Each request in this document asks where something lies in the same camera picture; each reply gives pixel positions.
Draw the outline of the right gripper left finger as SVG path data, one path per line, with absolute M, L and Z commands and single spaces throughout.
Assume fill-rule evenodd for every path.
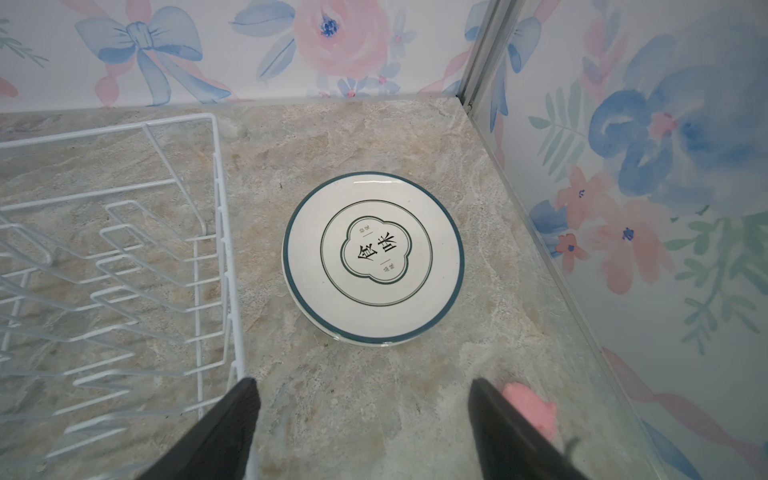
M 243 479 L 260 408 L 257 381 L 240 380 L 140 479 Z

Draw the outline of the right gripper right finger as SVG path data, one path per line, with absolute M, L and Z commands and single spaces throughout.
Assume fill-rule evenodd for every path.
M 586 479 L 488 380 L 472 381 L 468 413 L 484 479 Z

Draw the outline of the plain white plate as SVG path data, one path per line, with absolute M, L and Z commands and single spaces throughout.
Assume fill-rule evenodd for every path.
M 307 319 L 361 346 L 406 343 L 435 327 L 466 266 L 448 210 L 422 186 L 383 172 L 341 175 L 310 191 L 288 221 L 281 255 Z

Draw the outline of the pink pig toy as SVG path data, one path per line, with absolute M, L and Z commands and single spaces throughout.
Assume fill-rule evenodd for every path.
M 556 436 L 557 408 L 522 383 L 506 384 L 503 397 L 548 441 Z

